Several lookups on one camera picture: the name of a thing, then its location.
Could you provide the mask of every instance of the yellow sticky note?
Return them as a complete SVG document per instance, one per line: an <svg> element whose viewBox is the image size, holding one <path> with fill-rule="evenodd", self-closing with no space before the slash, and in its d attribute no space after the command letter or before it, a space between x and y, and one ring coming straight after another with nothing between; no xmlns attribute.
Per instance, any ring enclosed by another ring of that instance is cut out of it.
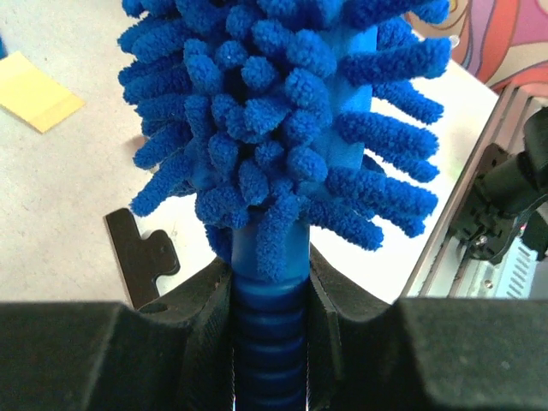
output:
<svg viewBox="0 0 548 411"><path fill-rule="evenodd" d="M0 105L40 133L75 113L84 103L20 52L0 60Z"/></svg>

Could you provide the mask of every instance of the white table surface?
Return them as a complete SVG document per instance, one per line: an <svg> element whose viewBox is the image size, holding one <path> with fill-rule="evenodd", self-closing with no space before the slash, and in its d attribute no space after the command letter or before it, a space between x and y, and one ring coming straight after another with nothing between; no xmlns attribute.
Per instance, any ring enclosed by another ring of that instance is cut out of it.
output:
<svg viewBox="0 0 548 411"><path fill-rule="evenodd" d="M140 119L122 101L116 79L131 62L116 46L130 24L121 0L0 1L0 33L9 51L21 51L86 100L45 135L0 111L0 301L128 301L103 216L127 206L151 176L132 165ZM432 127L440 136L435 161L442 173L428 184L440 201L427 232L410 240L382 223L384 248L375 253L325 230L312 234L337 269L385 301L401 293L497 100L454 63L441 79L417 86L446 105ZM374 109L400 116L377 101ZM213 258L194 198L170 200L138 224L145 235L165 229L176 245L182 268L158 281L162 291Z"/></svg>

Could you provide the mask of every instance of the colorful fabric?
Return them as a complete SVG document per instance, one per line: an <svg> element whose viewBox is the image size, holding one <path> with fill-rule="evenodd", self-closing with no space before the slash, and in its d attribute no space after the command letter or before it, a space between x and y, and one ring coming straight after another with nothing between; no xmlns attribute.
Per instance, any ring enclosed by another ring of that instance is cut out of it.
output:
<svg viewBox="0 0 548 411"><path fill-rule="evenodd" d="M453 59L495 92L514 82L548 102L548 0L451 0L440 25L406 17L425 37L458 36Z"/></svg>

